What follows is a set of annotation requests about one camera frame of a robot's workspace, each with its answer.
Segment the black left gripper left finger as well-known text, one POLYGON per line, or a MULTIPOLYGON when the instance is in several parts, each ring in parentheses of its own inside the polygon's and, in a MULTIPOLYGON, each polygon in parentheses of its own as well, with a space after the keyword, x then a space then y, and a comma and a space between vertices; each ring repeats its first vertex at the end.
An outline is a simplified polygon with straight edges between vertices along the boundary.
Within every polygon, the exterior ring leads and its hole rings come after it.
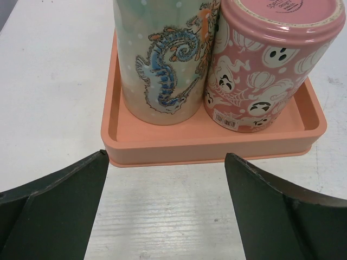
POLYGON ((99 150, 1 192, 1 259, 84 259, 108 166, 99 150))

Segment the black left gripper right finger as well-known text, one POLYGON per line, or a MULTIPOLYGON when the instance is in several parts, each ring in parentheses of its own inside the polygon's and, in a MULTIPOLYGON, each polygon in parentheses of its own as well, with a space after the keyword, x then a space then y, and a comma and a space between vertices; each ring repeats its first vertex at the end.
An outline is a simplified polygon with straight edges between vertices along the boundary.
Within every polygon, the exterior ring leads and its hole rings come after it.
POLYGON ((228 153, 224 166, 246 259, 346 259, 346 200, 228 153))

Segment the pink ghost pumpkin mug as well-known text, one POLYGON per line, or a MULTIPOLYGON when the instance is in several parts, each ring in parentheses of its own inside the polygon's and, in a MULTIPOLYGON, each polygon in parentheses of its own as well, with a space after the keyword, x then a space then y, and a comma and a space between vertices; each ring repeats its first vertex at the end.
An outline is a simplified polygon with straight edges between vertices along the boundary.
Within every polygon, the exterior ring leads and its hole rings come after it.
POLYGON ((280 115, 345 24, 342 1, 222 1, 205 90, 208 115, 251 133, 280 115))

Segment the cream seahorse mug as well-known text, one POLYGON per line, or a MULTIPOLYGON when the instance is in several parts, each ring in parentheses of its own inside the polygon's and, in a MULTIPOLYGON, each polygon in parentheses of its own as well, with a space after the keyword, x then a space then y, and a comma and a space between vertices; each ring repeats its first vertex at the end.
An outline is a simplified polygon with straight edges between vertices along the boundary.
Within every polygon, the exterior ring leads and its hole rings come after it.
POLYGON ((220 1, 114 1, 128 110, 154 125, 192 117, 202 103, 220 1))

